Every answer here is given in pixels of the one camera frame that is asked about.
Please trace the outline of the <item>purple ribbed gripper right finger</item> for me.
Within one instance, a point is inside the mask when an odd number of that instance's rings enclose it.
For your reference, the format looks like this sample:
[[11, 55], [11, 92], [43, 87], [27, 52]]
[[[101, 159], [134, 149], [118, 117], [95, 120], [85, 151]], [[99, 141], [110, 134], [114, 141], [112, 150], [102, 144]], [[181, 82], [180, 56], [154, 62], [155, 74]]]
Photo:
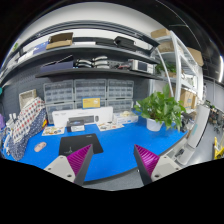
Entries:
[[134, 145], [134, 157], [143, 185], [148, 185], [181, 170], [167, 155], [158, 156], [139, 145]]

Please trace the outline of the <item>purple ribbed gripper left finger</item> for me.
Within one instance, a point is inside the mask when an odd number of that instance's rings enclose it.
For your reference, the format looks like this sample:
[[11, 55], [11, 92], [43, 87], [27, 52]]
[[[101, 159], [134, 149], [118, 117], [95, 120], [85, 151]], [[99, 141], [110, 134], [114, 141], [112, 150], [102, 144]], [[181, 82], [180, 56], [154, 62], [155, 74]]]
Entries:
[[87, 145], [68, 156], [59, 155], [44, 170], [82, 186], [93, 156], [93, 145]]

